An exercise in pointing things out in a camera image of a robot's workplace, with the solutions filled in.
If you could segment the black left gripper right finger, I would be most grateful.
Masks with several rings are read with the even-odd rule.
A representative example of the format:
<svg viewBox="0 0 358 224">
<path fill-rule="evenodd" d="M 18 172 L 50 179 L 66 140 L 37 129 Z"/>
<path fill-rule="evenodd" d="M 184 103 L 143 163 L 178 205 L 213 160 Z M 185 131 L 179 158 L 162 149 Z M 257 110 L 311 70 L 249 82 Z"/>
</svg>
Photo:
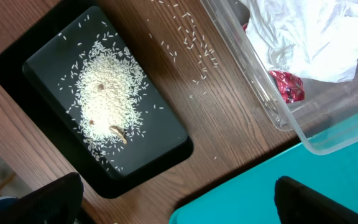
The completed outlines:
<svg viewBox="0 0 358 224">
<path fill-rule="evenodd" d="M 358 224 L 358 213 L 289 176 L 276 181 L 274 202 L 281 224 Z"/>
</svg>

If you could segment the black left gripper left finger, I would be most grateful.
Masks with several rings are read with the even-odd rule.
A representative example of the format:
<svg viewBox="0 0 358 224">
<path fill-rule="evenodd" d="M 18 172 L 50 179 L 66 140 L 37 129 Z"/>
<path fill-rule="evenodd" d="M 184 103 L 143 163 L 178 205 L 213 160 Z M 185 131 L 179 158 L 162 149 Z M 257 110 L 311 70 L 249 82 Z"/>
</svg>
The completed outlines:
<svg viewBox="0 0 358 224">
<path fill-rule="evenodd" d="M 0 199 L 0 223 L 73 223 L 83 191 L 80 175 L 71 172 L 22 198 Z"/>
</svg>

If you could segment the red snack wrapper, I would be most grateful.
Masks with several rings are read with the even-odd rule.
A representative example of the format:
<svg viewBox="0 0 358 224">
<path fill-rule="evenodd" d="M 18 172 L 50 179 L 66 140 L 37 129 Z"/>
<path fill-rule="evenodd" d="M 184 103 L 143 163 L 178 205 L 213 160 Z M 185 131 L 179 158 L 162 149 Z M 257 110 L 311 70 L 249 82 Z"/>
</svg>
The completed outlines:
<svg viewBox="0 0 358 224">
<path fill-rule="evenodd" d="M 289 72 L 274 68 L 269 60 L 269 45 L 260 36 L 257 29 L 250 22 L 245 23 L 242 28 L 263 66 L 268 71 L 270 79 L 274 81 L 284 102 L 289 104 L 304 100 L 305 90 L 301 78 Z"/>
</svg>

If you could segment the white napkin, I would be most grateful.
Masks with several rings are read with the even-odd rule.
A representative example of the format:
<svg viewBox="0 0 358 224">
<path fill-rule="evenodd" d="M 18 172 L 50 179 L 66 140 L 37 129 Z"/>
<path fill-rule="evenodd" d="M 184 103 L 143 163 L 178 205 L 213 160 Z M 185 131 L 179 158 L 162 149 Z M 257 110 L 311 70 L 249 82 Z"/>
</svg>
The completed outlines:
<svg viewBox="0 0 358 224">
<path fill-rule="evenodd" d="M 245 33 L 267 70 L 340 83 L 358 61 L 358 0 L 243 0 Z"/>
</svg>

